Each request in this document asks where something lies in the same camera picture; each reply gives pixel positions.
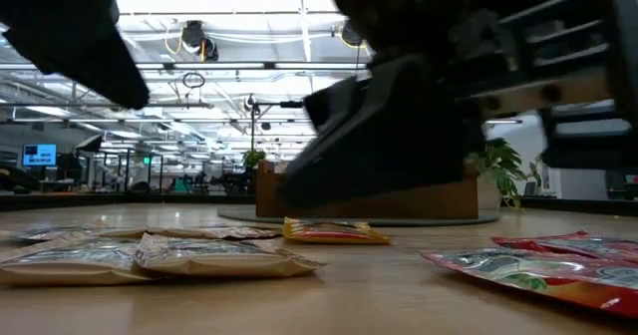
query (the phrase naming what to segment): table surface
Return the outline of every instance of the table surface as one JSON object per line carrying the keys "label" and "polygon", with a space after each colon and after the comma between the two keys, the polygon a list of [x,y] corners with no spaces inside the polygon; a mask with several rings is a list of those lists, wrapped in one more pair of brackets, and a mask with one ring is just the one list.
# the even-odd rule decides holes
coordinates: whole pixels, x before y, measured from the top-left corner
{"label": "table surface", "polygon": [[[236,224],[205,204],[123,204],[0,213],[0,229]],[[489,237],[585,229],[636,237],[638,218],[530,209],[499,222],[385,228],[392,246],[282,246],[331,264],[316,276],[206,284],[0,289],[2,335],[624,334],[638,323],[440,269],[415,251],[491,246]]]}

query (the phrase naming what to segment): monitor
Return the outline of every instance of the monitor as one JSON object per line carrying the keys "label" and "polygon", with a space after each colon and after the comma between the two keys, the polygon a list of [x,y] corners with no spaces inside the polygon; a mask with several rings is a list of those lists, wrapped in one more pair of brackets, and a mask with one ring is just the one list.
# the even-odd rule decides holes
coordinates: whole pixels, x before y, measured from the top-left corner
{"label": "monitor", "polygon": [[24,145],[22,148],[22,166],[54,166],[56,164],[56,155],[56,145]]}

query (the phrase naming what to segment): wooden box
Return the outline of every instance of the wooden box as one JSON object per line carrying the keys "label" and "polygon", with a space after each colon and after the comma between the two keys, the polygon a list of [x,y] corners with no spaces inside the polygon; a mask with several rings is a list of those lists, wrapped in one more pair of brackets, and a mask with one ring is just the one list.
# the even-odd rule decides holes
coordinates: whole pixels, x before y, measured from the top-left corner
{"label": "wooden box", "polygon": [[261,161],[256,176],[256,215],[259,217],[349,217],[396,219],[476,219],[479,217],[477,178],[461,182],[377,194],[313,209],[300,209],[275,196],[285,175]]}

